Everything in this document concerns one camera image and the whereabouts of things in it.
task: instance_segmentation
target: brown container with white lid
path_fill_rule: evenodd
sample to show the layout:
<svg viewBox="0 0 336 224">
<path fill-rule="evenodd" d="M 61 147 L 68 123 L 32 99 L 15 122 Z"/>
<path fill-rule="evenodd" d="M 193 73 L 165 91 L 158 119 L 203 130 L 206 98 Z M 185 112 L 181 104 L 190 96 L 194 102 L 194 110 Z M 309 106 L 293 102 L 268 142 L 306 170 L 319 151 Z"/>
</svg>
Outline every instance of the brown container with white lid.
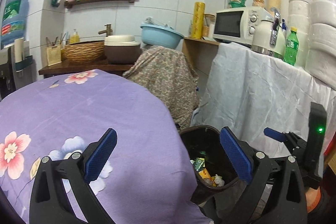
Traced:
<svg viewBox="0 0 336 224">
<path fill-rule="evenodd" d="M 133 35 L 110 35 L 105 38 L 104 47 L 109 64 L 134 64 L 142 53 L 140 42 Z"/>
</svg>

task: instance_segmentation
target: microwave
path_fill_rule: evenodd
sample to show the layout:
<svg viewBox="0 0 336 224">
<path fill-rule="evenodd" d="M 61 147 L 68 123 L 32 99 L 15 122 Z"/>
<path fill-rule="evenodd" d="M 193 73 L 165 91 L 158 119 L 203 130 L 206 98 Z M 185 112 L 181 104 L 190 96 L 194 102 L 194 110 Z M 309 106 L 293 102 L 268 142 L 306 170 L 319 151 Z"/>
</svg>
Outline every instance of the microwave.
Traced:
<svg viewBox="0 0 336 224">
<path fill-rule="evenodd" d="M 273 17 L 259 6 L 219 11 L 216 13 L 213 38 L 221 42 L 252 45 L 255 29 L 262 20 L 273 20 Z"/>
</svg>

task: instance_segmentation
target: trash can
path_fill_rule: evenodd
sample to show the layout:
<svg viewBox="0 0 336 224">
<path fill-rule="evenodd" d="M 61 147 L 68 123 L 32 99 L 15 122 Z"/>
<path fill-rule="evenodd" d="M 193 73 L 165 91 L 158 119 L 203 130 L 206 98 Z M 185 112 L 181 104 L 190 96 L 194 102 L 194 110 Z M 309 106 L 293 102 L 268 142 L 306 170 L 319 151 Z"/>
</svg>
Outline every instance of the trash can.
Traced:
<svg viewBox="0 0 336 224">
<path fill-rule="evenodd" d="M 205 159 L 205 168 L 211 176 L 219 175 L 225 184 L 222 187 L 210 186 L 194 169 L 197 188 L 191 201 L 197 205 L 207 201 L 216 193 L 225 191 L 238 181 L 238 175 L 226 155 L 220 141 L 219 131 L 211 126 L 194 126 L 180 132 L 183 144 L 191 160 Z"/>
</svg>

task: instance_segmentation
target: green plastic bottle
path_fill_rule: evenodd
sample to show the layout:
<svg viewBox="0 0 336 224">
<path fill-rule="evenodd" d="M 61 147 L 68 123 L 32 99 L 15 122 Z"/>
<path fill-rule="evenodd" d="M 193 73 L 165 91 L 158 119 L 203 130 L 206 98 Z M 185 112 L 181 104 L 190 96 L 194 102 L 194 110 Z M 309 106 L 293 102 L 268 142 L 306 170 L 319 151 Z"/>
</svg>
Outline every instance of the green plastic bottle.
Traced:
<svg viewBox="0 0 336 224">
<path fill-rule="evenodd" d="M 297 29 L 294 27 L 291 27 L 291 33 L 287 37 L 285 54 L 283 56 L 283 61 L 285 61 L 286 63 L 292 66 L 295 65 L 296 55 L 299 49 L 299 41 L 297 39 L 296 33 L 297 33 Z"/>
</svg>

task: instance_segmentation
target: microwave knob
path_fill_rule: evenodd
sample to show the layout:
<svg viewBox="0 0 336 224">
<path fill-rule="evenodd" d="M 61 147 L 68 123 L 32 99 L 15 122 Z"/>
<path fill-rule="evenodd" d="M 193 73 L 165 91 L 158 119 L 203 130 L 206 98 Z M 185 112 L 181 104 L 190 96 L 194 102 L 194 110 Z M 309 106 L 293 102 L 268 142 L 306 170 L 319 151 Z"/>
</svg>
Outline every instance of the microwave knob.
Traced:
<svg viewBox="0 0 336 224">
<path fill-rule="evenodd" d="M 256 15 L 252 15 L 250 18 L 251 22 L 256 22 L 257 21 L 257 16 Z"/>
<path fill-rule="evenodd" d="M 251 26 L 250 28 L 249 28 L 249 34 L 254 34 L 254 31 L 255 31 L 255 28 L 253 27 L 253 26 Z"/>
</svg>

